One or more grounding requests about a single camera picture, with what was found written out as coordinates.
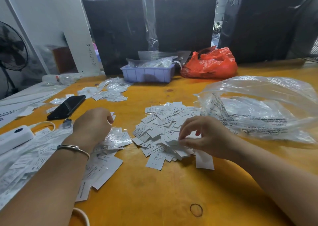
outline hand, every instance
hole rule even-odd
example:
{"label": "hand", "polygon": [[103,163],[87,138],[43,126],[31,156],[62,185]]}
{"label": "hand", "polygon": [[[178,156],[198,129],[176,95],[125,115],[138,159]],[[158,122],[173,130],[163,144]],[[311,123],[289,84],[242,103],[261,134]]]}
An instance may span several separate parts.
{"label": "hand", "polygon": [[75,121],[73,133],[63,144],[77,145],[90,153],[110,132],[112,126],[108,121],[114,122],[108,109],[100,107],[86,111]]}
{"label": "hand", "polygon": [[[196,136],[202,138],[186,138],[191,132],[196,131]],[[241,140],[235,136],[216,118],[210,116],[194,116],[185,121],[181,126],[179,144],[202,150],[212,156],[230,160],[233,155],[233,146]]]}

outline table surface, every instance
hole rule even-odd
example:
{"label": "table surface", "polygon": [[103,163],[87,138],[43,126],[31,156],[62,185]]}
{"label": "table surface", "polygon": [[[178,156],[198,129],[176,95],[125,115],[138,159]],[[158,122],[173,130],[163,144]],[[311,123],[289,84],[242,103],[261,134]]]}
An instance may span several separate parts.
{"label": "table surface", "polygon": [[[238,76],[282,76],[299,79],[318,89],[318,66],[302,66],[299,60],[240,67]],[[105,77],[85,78],[72,84],[53,98],[75,94],[84,87],[94,86]],[[145,117],[145,107],[182,101],[193,106],[204,87],[217,80],[184,79],[175,76],[169,84],[134,84],[124,93],[127,101],[107,102],[86,100],[71,116],[76,119],[86,110],[106,107],[116,116],[114,127],[127,129],[131,137],[135,125]],[[0,133],[20,125],[45,121],[44,105],[33,114],[14,120]],[[286,141],[252,141],[286,160],[318,174],[318,150],[314,146]],[[134,144],[116,154],[123,164],[97,191],[91,189],[89,199],[76,203],[84,210],[92,226],[96,225],[292,225],[291,221],[256,184],[253,178],[236,164],[214,158],[215,170],[197,169],[195,157],[165,162],[161,171],[145,167],[148,158]],[[73,216],[71,226],[83,225]]]}

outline person's left hand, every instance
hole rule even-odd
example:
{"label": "person's left hand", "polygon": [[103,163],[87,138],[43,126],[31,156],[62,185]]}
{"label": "person's left hand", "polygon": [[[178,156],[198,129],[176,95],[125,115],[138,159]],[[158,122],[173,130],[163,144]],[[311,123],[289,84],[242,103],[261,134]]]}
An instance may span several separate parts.
{"label": "person's left hand", "polygon": [[63,144],[76,145],[90,153],[110,132],[112,126],[108,121],[113,123],[108,109],[100,107],[86,111],[75,121],[73,133],[63,141]]}

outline fan stand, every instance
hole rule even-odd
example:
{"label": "fan stand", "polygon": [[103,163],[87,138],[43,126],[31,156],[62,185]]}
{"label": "fan stand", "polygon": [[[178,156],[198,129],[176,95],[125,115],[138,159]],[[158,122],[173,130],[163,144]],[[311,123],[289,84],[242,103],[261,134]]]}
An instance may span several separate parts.
{"label": "fan stand", "polygon": [[0,62],[0,67],[2,68],[2,71],[3,71],[4,75],[6,76],[8,82],[10,83],[10,85],[11,85],[11,87],[12,87],[12,89],[11,89],[11,94],[13,95],[13,94],[16,94],[17,92],[19,92],[19,90],[15,87],[15,85],[14,85],[12,79],[10,78],[10,76],[9,76],[9,74],[8,74],[8,72],[7,72],[7,70],[2,66],[2,63],[1,63],[1,62]]}

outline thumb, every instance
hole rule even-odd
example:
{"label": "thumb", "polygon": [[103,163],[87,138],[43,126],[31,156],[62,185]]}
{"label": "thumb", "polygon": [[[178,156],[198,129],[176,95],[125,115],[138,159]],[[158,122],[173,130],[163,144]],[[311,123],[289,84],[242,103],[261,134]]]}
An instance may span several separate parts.
{"label": "thumb", "polygon": [[202,143],[202,138],[198,139],[191,139],[191,138],[186,138],[179,140],[179,145],[186,146],[189,148],[197,149],[197,150],[202,150],[203,143]]}

